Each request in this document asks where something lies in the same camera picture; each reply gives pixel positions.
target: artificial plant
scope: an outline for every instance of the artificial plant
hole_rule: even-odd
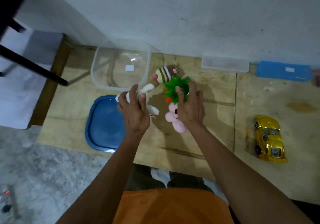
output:
[[[172,79],[166,83],[163,83],[164,86],[164,96],[166,97],[167,102],[173,102],[177,104],[179,101],[179,97],[176,92],[176,87],[180,87],[184,93],[185,100],[188,99],[189,93],[189,78],[186,77],[181,79],[179,75],[176,77],[172,77]]]

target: brown striped stuffed toy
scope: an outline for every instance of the brown striped stuffed toy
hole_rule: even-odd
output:
[[[155,80],[158,83],[165,83],[172,79],[173,76],[178,75],[178,69],[175,65],[164,66],[157,69],[154,75],[150,77],[151,80]]]

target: toy car wheel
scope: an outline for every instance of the toy car wheel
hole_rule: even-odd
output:
[[[259,128],[259,123],[258,123],[257,121],[254,123],[254,128],[255,128],[256,130]]]
[[[260,155],[262,153],[261,147],[260,146],[255,146],[254,150],[256,151],[257,155]]]

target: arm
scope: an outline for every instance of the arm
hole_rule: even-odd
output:
[[[178,116],[187,126],[239,221],[246,223],[312,223],[294,203],[227,149],[202,124],[203,93],[189,82],[189,99],[179,88]]]
[[[146,94],[136,98],[138,85],[130,90],[130,104],[126,93],[119,96],[118,109],[123,114],[126,135],[94,181],[62,215],[56,224],[112,223],[126,186],[134,157],[145,131],[150,126],[146,110]]]

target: pink stuffed toy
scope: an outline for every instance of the pink stuffed toy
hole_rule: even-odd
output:
[[[178,119],[178,105],[174,105],[174,103],[171,103],[169,105],[169,112],[165,114],[165,119],[168,122],[172,122],[173,128],[179,132],[179,133],[186,133],[187,128],[182,123],[181,120]]]

